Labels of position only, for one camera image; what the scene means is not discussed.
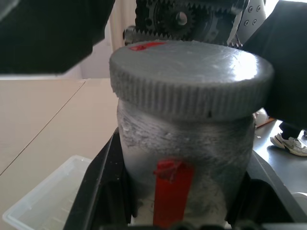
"beige table surface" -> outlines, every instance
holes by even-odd
[[[69,157],[98,154],[116,107],[109,79],[0,81],[0,230],[14,229],[2,214]]]

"red tape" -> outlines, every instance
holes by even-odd
[[[169,228],[183,219],[194,168],[182,161],[160,161],[157,165],[153,224]]]
[[[153,47],[153,46],[160,46],[165,44],[166,42],[149,42],[149,43],[145,43],[142,45],[138,45],[138,46],[132,46],[129,49],[133,50],[133,51],[140,51],[140,50],[145,50],[149,47]]]

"jar lid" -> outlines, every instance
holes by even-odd
[[[151,41],[115,51],[113,91],[162,116],[232,120],[264,106],[274,70],[251,53],[196,41]]]

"black holder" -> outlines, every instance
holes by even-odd
[[[89,165],[64,230],[159,229],[156,226],[128,227],[131,216],[136,215],[136,199],[130,189],[116,129]],[[307,223],[306,214],[270,165],[255,152],[252,153],[236,201],[226,220],[241,230],[307,229],[307,224],[302,224]],[[180,223],[171,229],[194,228],[192,225]],[[203,226],[201,229],[223,228]]]

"person's foot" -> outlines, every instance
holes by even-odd
[[[307,148],[302,146],[302,143],[296,138],[289,138],[286,140],[283,139],[282,135],[279,133],[276,136],[271,137],[271,142],[275,146],[281,149],[286,149],[294,155],[307,157]]]

